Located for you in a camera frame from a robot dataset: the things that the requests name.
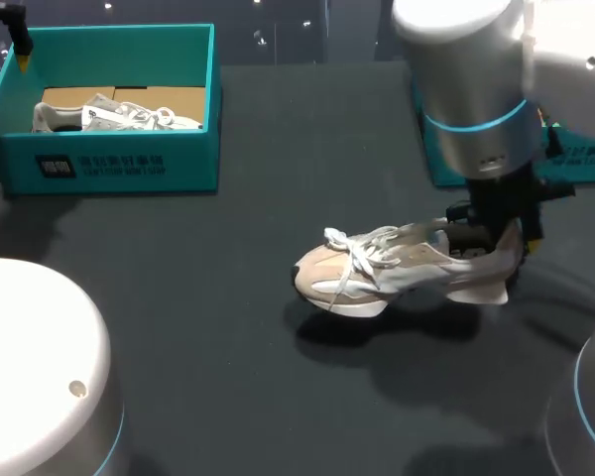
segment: teal box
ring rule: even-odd
[[[432,182],[436,186],[464,186],[464,178],[445,163],[435,126],[425,117],[420,97],[414,88],[413,98]],[[542,111],[540,115],[543,154],[535,161],[537,174],[543,178],[566,179],[572,183],[595,182],[595,140],[567,131]]]
[[[25,74],[0,73],[0,181],[7,194],[213,191],[221,84],[213,25],[32,28]],[[46,87],[205,87],[203,128],[37,133]]]

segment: white cylindrical device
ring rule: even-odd
[[[0,476],[126,476],[104,321],[65,276],[0,259]]]

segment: shoelace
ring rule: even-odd
[[[175,122],[175,113],[167,107],[152,111],[132,102],[122,102],[119,112],[128,118],[118,129],[167,129]]]
[[[348,260],[344,265],[335,295],[328,307],[329,310],[332,309],[339,295],[343,293],[353,272],[366,275],[377,289],[379,288],[375,268],[394,268],[401,263],[401,260],[397,258],[388,257],[388,242],[400,236],[401,233],[401,228],[384,226],[360,238],[348,238],[343,231],[335,228],[324,229],[324,237],[328,241],[328,246],[335,251],[348,253]]]

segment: black table surface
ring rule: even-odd
[[[325,226],[425,220],[465,197],[427,177],[388,2],[348,0],[342,26],[335,5],[311,3],[27,1],[32,25],[224,17],[220,189],[0,190],[0,256],[65,274],[99,306],[135,476],[551,474],[537,438],[546,402],[595,328],[595,187],[544,207],[547,238],[505,306],[419,291],[355,321],[297,300],[291,264]],[[362,19],[370,42],[348,34]],[[253,48],[239,53],[243,31]]]

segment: shoe insole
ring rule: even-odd
[[[80,132],[80,131],[81,131],[81,126],[72,126],[72,125],[59,126],[59,127],[55,127],[53,129],[53,132]]]

